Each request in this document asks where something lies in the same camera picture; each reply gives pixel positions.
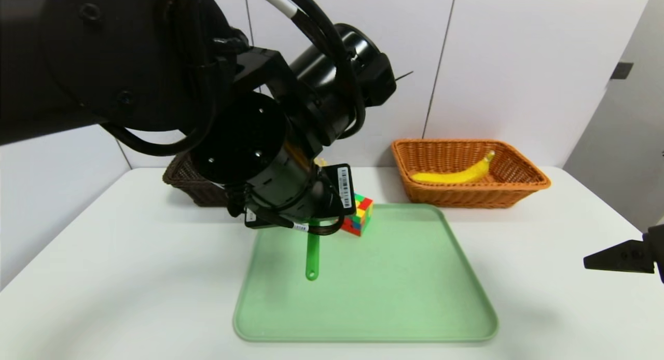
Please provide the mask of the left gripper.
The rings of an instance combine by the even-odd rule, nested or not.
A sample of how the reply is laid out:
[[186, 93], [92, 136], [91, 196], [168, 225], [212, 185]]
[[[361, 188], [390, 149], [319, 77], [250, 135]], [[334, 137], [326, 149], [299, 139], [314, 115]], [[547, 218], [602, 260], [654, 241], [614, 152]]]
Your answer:
[[322, 167], [322, 148], [298, 139], [254, 141], [245, 149], [246, 224], [339, 229], [356, 207], [350, 166]]

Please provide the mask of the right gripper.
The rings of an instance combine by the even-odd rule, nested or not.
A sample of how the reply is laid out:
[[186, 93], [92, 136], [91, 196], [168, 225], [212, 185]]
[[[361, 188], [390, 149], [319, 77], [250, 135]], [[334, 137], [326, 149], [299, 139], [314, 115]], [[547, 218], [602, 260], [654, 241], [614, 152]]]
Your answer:
[[608, 272], [655, 273], [663, 283], [663, 224], [652, 226], [642, 240], [626, 240], [583, 259], [584, 268]]

